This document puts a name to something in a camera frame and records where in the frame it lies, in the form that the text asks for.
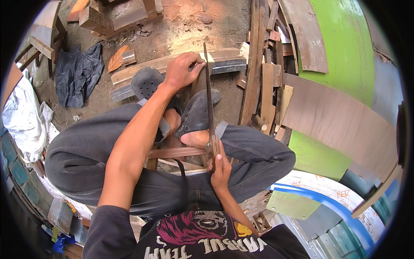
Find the blue stripe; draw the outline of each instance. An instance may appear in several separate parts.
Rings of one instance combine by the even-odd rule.
[[[340,202],[326,196],[323,194],[320,194],[316,191],[308,190],[301,187],[296,187],[292,185],[287,184],[278,184],[274,183],[271,187],[269,187],[270,190],[274,191],[282,191],[287,192],[291,194],[300,195],[315,201],[318,201],[322,203],[323,205],[327,206],[334,212],[336,212],[340,217],[344,219],[346,224],[352,228],[352,230],[355,232],[357,237],[359,238],[359,241],[361,242],[362,246],[364,247],[367,254],[370,254],[371,250],[374,247],[374,240],[369,235],[368,230],[365,228],[365,226],[362,224],[362,222],[355,218],[353,219],[351,217],[352,212],[345,208]]]

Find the black plastic bag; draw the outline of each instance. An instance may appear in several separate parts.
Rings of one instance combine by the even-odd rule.
[[[55,68],[55,87],[62,107],[81,108],[91,95],[104,68],[101,43],[80,52],[76,46],[70,52],[60,50]]]

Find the hand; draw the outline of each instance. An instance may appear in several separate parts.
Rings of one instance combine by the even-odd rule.
[[[194,62],[196,62],[196,65],[190,72],[188,68]],[[165,87],[170,87],[175,94],[179,89],[191,84],[204,66],[205,62],[200,58],[199,54],[195,54],[192,51],[182,53],[168,63],[167,74],[164,80]]]
[[[216,171],[211,175],[210,182],[216,195],[229,191],[229,178],[231,174],[231,164],[224,152],[223,143],[220,141],[220,154],[215,158]]]

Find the man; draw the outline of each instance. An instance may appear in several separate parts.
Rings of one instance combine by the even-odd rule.
[[[174,97],[204,65],[189,52],[168,64],[165,80],[153,68],[138,71],[131,80],[137,104],[78,122],[50,144],[45,163],[49,180],[68,197],[98,206],[84,258],[308,258],[285,225],[258,237],[238,206],[293,168],[295,154],[279,141],[221,122],[212,175],[183,177],[144,168],[154,142],[169,134],[205,148],[206,91],[190,100],[182,116]],[[220,101],[217,90],[212,97],[214,104]],[[243,162],[232,166],[227,155]],[[138,243],[130,214],[148,221]]]

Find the black strap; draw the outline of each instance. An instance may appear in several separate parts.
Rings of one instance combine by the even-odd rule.
[[[188,182],[187,177],[185,176],[184,165],[181,163],[180,160],[174,159],[177,162],[178,167],[180,167],[181,171],[181,179],[183,181],[183,186],[181,188],[181,210],[186,211],[188,206]]]

